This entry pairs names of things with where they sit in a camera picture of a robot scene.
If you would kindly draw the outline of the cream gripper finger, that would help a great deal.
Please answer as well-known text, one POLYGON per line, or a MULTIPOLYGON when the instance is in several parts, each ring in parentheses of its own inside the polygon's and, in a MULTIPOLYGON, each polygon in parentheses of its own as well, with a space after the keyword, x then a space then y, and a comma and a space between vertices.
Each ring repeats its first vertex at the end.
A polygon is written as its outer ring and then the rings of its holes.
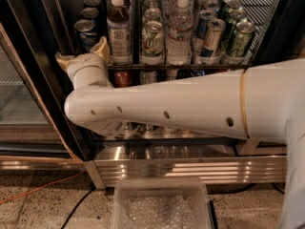
POLYGON ((110 47, 105 36, 102 36, 100 40, 91 48, 91 53, 100 56, 106 63, 109 63, 110 47))
POLYGON ((55 54, 55 60, 60 68, 66 73, 68 71, 69 63, 74 59, 73 55, 62 55, 60 52, 55 54))

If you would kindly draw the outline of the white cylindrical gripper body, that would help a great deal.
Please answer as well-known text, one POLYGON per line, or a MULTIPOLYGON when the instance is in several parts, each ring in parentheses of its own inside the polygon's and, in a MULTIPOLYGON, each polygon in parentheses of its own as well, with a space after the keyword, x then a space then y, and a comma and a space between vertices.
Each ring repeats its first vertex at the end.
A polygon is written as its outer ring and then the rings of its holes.
POLYGON ((108 67, 105 60, 93 53, 76 56, 69 64, 67 74, 73 88, 97 85, 110 87, 108 67))

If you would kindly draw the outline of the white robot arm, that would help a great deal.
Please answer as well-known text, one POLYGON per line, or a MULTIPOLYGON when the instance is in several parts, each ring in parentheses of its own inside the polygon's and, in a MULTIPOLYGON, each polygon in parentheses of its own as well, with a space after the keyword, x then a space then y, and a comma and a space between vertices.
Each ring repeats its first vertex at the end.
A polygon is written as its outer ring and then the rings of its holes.
POLYGON ((99 135, 117 135, 126 123, 137 122, 286 144, 279 229, 304 229, 305 59, 115 88, 106 39, 88 53, 55 58, 73 85, 64 105, 67 118, 99 135))

